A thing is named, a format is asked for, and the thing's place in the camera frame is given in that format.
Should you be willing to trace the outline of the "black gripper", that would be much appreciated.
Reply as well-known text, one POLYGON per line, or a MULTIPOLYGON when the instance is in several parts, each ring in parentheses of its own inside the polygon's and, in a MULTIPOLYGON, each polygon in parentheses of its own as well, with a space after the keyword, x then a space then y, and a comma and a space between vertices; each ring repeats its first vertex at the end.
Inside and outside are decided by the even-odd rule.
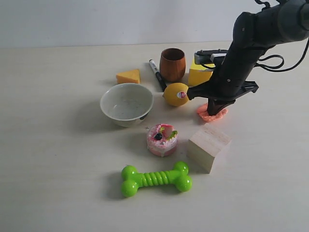
POLYGON ((190 100, 195 97, 208 98, 208 115, 216 116, 232 105, 233 100, 258 90, 259 86, 255 81, 246 80, 256 64, 255 60, 234 60, 228 67, 222 65, 222 60, 210 63, 214 67, 209 81, 187 90, 190 100))

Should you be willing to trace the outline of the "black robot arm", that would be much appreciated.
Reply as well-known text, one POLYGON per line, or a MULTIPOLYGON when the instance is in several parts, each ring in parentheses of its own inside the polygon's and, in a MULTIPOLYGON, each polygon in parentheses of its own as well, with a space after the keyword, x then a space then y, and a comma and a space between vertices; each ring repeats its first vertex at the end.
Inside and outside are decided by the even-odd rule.
POLYGON ((255 93, 258 85, 247 77, 254 67, 280 73, 281 66, 268 67, 261 62, 267 50, 278 44, 307 40, 309 38, 309 2, 307 0, 280 0, 270 6, 267 1, 257 1, 265 7, 258 13, 242 12, 234 23, 233 40, 229 49, 199 50, 195 64, 209 68, 209 81, 190 87, 188 99, 208 99, 207 112, 213 116, 236 99, 255 93))

